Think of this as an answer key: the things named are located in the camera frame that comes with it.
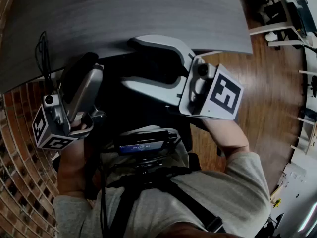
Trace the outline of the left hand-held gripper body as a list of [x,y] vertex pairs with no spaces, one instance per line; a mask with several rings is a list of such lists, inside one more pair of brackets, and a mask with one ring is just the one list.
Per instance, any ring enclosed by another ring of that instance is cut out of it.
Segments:
[[93,106],[91,112],[75,117],[86,126],[75,130],[71,127],[72,122],[66,115],[60,95],[46,95],[32,123],[36,146],[41,149],[64,149],[74,141],[87,137],[105,118],[106,114]]

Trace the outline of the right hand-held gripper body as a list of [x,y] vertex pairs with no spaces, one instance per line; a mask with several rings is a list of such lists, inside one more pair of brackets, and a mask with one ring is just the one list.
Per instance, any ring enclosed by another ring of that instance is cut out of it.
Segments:
[[243,90],[243,86],[223,65],[213,66],[201,56],[195,56],[179,111],[188,117],[234,120]]

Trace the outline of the person's left hand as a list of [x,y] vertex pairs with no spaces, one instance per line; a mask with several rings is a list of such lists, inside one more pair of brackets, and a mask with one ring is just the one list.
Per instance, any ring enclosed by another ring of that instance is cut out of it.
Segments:
[[75,120],[72,124],[71,124],[71,131],[81,131],[81,130],[85,130],[87,128],[87,125],[81,120]]

